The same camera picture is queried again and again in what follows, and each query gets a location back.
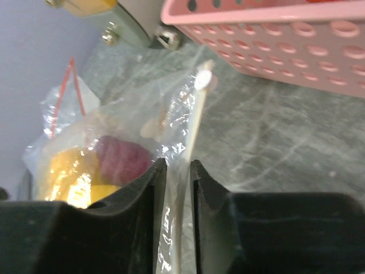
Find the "clear red-zip bag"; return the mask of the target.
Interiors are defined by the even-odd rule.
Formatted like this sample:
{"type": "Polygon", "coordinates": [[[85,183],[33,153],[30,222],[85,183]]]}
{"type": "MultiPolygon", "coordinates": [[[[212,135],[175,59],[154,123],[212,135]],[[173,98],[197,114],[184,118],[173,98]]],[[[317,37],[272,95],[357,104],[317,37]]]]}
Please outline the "clear red-zip bag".
{"type": "Polygon", "coordinates": [[[69,125],[100,106],[100,99],[86,85],[71,58],[60,86],[52,88],[40,103],[43,130],[53,138],[69,125]]]}

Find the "clear white-slider zip bag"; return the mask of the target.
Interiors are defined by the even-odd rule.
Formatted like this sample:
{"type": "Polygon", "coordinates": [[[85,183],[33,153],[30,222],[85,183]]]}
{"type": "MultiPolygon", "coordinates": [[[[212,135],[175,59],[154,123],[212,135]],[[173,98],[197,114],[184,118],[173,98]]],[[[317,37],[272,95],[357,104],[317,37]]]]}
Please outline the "clear white-slider zip bag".
{"type": "Polygon", "coordinates": [[[63,201],[86,208],[132,182],[157,159],[167,164],[167,183],[158,190],[157,273],[181,272],[189,165],[206,96],[217,83],[214,62],[153,78],[100,104],[75,76],[65,78],[41,102],[43,135],[25,150],[34,177],[35,200],[63,201]]]}

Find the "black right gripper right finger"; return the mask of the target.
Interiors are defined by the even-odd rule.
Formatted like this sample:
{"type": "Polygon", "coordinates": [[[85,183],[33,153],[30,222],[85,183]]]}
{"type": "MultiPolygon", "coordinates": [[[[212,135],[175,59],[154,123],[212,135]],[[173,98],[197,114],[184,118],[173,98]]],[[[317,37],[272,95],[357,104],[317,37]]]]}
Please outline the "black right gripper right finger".
{"type": "Polygon", "coordinates": [[[335,192],[233,192],[190,165],[198,273],[363,273],[364,207],[335,192]]]}

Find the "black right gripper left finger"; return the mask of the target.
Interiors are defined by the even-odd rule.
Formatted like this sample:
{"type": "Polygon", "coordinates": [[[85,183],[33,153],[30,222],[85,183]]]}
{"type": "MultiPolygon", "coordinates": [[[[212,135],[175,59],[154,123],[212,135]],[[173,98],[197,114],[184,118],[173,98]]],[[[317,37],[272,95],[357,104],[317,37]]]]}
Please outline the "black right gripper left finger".
{"type": "Polygon", "coordinates": [[[86,209],[1,203],[2,273],[154,273],[167,165],[86,209]]]}

